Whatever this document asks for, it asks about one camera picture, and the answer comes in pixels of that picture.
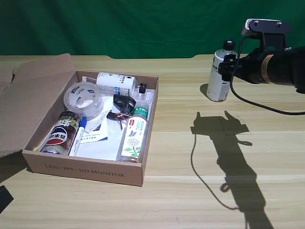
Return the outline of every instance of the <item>blue marker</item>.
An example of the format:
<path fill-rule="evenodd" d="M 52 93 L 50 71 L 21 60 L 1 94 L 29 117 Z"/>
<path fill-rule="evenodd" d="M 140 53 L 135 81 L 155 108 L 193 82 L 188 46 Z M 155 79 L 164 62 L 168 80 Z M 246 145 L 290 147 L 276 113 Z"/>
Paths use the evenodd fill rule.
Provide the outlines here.
<path fill-rule="evenodd" d="M 78 147 L 80 147 L 81 138 L 82 138 L 82 135 L 85 131 L 86 125 L 87 125 L 87 119 L 83 118 L 81 120 L 80 127 L 78 128 L 77 134 L 75 136 L 75 139 L 74 139 L 73 145 L 71 147 L 71 151 L 69 153 L 69 156 L 76 156 Z"/>

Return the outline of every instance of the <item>soda can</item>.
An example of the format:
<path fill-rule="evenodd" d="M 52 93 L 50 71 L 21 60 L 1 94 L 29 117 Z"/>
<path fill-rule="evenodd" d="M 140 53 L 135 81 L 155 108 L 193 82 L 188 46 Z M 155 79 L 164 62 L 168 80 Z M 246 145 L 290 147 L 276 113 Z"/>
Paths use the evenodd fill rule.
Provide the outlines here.
<path fill-rule="evenodd" d="M 62 112 L 42 152 L 68 155 L 80 121 L 78 114 L 71 111 Z"/>

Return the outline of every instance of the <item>green backdrop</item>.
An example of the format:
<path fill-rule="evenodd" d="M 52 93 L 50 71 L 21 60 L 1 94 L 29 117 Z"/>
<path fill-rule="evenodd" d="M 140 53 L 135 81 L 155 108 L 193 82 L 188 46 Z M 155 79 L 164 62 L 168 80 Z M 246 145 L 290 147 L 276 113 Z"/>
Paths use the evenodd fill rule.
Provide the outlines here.
<path fill-rule="evenodd" d="M 305 0 L 0 0 L 0 55 L 192 57 L 239 42 L 248 18 L 290 22 L 288 45 L 305 46 L 304 10 Z"/>

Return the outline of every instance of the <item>small bottle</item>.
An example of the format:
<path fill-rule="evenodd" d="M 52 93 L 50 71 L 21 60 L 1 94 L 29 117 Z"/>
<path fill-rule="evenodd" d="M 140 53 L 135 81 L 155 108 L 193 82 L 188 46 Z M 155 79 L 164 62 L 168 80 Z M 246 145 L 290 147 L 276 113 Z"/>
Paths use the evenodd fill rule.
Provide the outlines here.
<path fill-rule="evenodd" d="M 215 52 L 210 74 L 210 80 L 206 95 L 209 99 L 216 102 L 222 102 L 227 99 L 230 91 L 230 82 L 223 81 L 222 76 L 218 73 L 218 66 L 224 61 L 228 54 L 237 54 L 234 51 L 235 42 L 231 40 L 224 41 L 222 49 Z"/>
<path fill-rule="evenodd" d="M 120 161 L 141 162 L 143 143 L 146 137 L 149 104 L 145 100 L 146 84 L 141 83 L 133 116 L 127 119 L 127 126 L 123 134 L 123 144 L 120 147 Z"/>

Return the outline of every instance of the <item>wooden table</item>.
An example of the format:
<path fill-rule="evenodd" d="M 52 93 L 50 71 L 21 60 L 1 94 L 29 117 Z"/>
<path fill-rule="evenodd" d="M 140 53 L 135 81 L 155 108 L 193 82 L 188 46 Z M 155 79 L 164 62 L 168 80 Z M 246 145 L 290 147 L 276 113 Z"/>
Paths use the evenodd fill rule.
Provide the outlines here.
<path fill-rule="evenodd" d="M 0 56 L 0 66 L 38 58 Z M 73 56 L 79 70 L 160 76 L 144 185 L 34 174 L 22 155 L 5 157 L 0 169 L 10 178 L 2 184 L 15 199 L 0 215 L 0 228 L 243 229 L 245 218 L 251 229 L 305 228 L 305 116 L 276 114 L 232 94 L 222 103 L 208 100 L 212 59 Z M 293 87 L 235 82 L 247 99 L 305 110 L 305 95 Z M 192 150 L 195 170 L 215 196 L 240 209 L 222 206 L 199 180 Z"/>

